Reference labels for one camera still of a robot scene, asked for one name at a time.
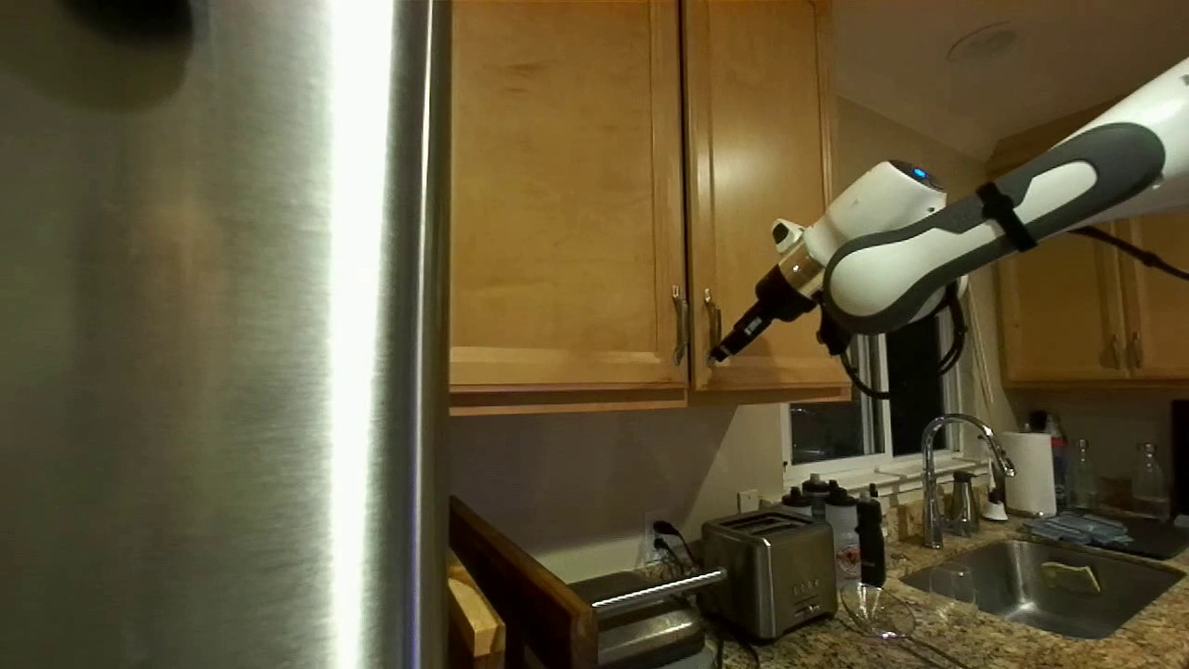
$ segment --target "wooden cutting board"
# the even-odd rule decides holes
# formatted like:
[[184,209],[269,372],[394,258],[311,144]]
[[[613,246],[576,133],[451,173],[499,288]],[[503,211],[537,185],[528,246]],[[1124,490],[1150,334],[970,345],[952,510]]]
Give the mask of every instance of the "wooden cutting board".
[[468,564],[504,621],[504,664],[594,669],[598,621],[587,600],[561,585],[471,505],[451,498],[451,549]]
[[451,549],[447,559],[451,588],[451,664],[454,669],[503,669],[504,664],[504,621],[485,604],[482,588]]

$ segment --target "cabinet door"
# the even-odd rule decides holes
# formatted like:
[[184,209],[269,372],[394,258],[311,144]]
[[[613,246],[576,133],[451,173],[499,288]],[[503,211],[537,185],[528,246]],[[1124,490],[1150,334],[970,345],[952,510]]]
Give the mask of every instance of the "cabinet door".
[[[1159,252],[1173,268],[1189,268],[1189,217],[1148,217],[1124,225],[1124,237]],[[1124,277],[1124,357],[1138,380],[1189,380],[1189,283],[1150,273],[1121,258]]]
[[454,393],[682,393],[671,0],[454,4]]
[[713,311],[732,329],[773,268],[773,221],[824,209],[814,0],[686,4],[692,301],[696,387],[845,399],[845,367],[816,345],[816,311],[773,325],[728,367],[710,367]]
[[1008,382],[1124,380],[1110,248],[1064,235],[1008,258],[996,277]]

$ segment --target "toaster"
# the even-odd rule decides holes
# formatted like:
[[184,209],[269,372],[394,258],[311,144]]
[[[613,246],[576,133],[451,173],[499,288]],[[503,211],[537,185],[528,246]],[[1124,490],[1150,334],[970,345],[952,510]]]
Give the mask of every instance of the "toaster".
[[790,510],[758,510],[703,526],[703,559],[728,575],[700,596],[719,624],[776,638],[837,614],[837,559],[827,526]]

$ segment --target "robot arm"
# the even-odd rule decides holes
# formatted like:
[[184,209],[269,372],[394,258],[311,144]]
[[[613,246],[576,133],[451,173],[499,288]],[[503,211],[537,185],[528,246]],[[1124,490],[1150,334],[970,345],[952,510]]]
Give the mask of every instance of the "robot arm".
[[930,311],[949,283],[1014,248],[1186,204],[1189,60],[967,201],[944,204],[916,166],[877,163],[814,226],[776,225],[776,268],[713,357],[728,360],[768,319],[814,306],[853,334],[895,330]]

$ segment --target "stainless steel refrigerator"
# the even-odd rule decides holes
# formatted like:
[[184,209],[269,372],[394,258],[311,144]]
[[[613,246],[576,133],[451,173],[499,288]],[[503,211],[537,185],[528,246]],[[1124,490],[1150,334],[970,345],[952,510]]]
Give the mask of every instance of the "stainless steel refrigerator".
[[0,4],[0,664],[441,664],[447,38]]

